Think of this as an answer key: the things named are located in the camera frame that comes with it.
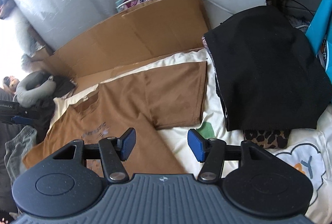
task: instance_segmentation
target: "cardboard box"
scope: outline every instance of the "cardboard box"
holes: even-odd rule
[[[200,48],[208,29],[201,0],[150,0],[95,25],[34,64],[74,78],[81,91],[121,71]]]

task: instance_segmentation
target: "blue gripper pad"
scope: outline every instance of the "blue gripper pad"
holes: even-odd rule
[[[129,128],[119,139],[118,144],[120,145],[119,158],[121,161],[128,159],[136,144],[136,131],[134,128]]]
[[[188,145],[199,162],[205,162],[208,154],[205,151],[206,140],[195,130],[188,130]]]
[[[192,174],[135,174],[110,185],[101,200],[76,216],[62,219],[23,215],[15,224],[312,224],[303,215],[265,220],[230,205],[213,184]]]
[[[13,117],[13,121],[16,124],[23,124],[23,125],[32,125],[34,122],[31,118],[26,118],[18,115]]]

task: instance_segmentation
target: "black cloth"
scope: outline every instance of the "black cloth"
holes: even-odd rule
[[[13,95],[0,88],[0,100],[12,101]],[[10,178],[4,161],[5,143],[15,138],[23,127],[24,125],[8,125],[0,122],[0,209],[7,212],[17,212],[17,207],[12,197]]]
[[[51,74],[46,72],[40,72],[40,74],[43,76],[40,84],[45,83],[51,76]],[[75,85],[65,76],[55,75],[53,76],[53,81],[56,83],[55,91],[52,94],[53,98],[62,97],[75,88]]]
[[[316,129],[332,85],[306,36],[276,8],[239,12],[204,37],[228,131]]]
[[[43,84],[49,79],[50,76],[51,74],[49,73],[40,72],[37,81],[40,84]],[[70,79],[64,76],[53,76],[53,81],[56,83],[56,87],[52,96],[48,96],[42,100],[38,100],[37,103],[32,107],[37,109],[37,111],[40,113],[40,118],[38,120],[34,120],[34,123],[32,124],[32,126],[37,130],[37,144],[41,143],[45,139],[47,131],[49,130],[49,124],[55,110],[55,103],[53,101],[53,98],[66,95],[75,87],[75,85],[70,81]],[[36,82],[32,83],[30,86],[27,85],[27,89],[29,87],[34,88],[35,86]]]
[[[41,143],[49,130],[49,124],[54,116],[55,103],[53,97],[48,96],[42,100],[38,100],[33,106],[40,113],[38,120],[34,120],[32,127],[36,129],[36,144]]]

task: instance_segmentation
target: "gray fabric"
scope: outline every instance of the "gray fabric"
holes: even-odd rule
[[[25,126],[12,140],[5,143],[5,165],[11,180],[15,179],[27,169],[22,162],[24,155],[36,145],[37,131],[31,126]]]
[[[56,83],[53,80],[47,80],[41,86],[34,88],[41,83],[43,76],[42,72],[33,72],[19,82],[15,95],[22,107],[30,108],[38,100],[51,96],[54,93]]]
[[[0,88],[0,100],[12,101],[13,95]],[[4,157],[5,143],[13,139],[23,129],[24,125],[8,125],[0,122],[0,209],[7,212],[17,212],[12,197],[10,178],[6,170]]]

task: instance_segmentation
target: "bed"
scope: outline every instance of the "bed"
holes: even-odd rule
[[[195,128],[203,133],[205,138],[216,137],[230,145],[240,145],[243,133],[240,130],[228,132],[225,127],[220,99],[215,90],[215,72],[212,60],[205,49],[191,51],[189,53],[177,53],[165,59],[140,67],[136,70],[122,74],[115,78],[103,81],[110,82],[117,78],[132,73],[180,64],[184,62],[207,61],[206,99],[204,103],[203,120],[201,125],[190,127],[174,127],[160,130],[165,143],[172,150],[178,161],[188,173],[197,176],[202,164],[197,162],[187,144],[187,132]],[[77,103],[88,93],[96,90],[97,85],[92,86],[66,100],[54,99],[56,103],[55,115],[51,126],[66,111],[71,104]],[[313,197],[310,201],[306,216],[315,223],[330,224],[332,221],[332,106],[329,105],[318,120],[317,129],[296,129],[290,134],[286,149],[269,149],[269,151],[284,160],[295,169],[304,173],[314,187]],[[237,161],[226,161],[223,169],[223,177],[237,168]]]

